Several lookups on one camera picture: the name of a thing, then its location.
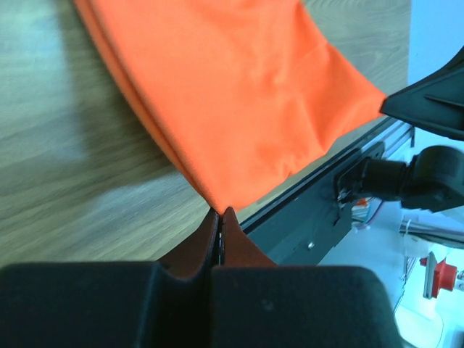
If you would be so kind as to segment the orange t shirt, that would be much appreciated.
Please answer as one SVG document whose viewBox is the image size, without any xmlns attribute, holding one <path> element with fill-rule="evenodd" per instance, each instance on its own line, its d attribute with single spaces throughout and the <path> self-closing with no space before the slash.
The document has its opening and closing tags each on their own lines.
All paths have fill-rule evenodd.
<svg viewBox="0 0 464 348">
<path fill-rule="evenodd" d="M 380 115 L 300 1 L 77 1 L 124 97 L 217 212 L 256 202 Z"/>
</svg>

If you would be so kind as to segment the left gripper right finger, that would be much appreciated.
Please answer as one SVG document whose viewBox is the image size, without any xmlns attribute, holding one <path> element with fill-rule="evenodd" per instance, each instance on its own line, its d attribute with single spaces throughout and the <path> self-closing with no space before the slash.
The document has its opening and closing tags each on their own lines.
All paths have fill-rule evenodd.
<svg viewBox="0 0 464 348">
<path fill-rule="evenodd" d="M 245 235 L 233 209 L 212 269 L 213 347 L 401 347 L 386 289 L 374 272 L 277 266 Z"/>
</svg>

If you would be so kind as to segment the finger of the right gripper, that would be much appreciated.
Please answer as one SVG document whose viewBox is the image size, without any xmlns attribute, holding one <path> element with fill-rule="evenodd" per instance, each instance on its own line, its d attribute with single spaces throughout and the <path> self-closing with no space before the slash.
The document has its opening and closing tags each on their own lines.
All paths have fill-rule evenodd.
<svg viewBox="0 0 464 348">
<path fill-rule="evenodd" d="M 426 78 L 388 96 L 380 112 L 452 140 L 463 139 L 463 50 Z"/>
</svg>

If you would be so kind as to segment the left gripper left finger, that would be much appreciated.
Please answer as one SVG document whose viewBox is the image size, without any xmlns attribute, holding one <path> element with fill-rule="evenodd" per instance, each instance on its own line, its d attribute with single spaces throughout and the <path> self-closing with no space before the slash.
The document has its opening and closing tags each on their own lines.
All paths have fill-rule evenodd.
<svg viewBox="0 0 464 348">
<path fill-rule="evenodd" d="M 3 347 L 208 347 L 219 216 L 144 262 L 36 262 L 1 269 Z"/>
</svg>

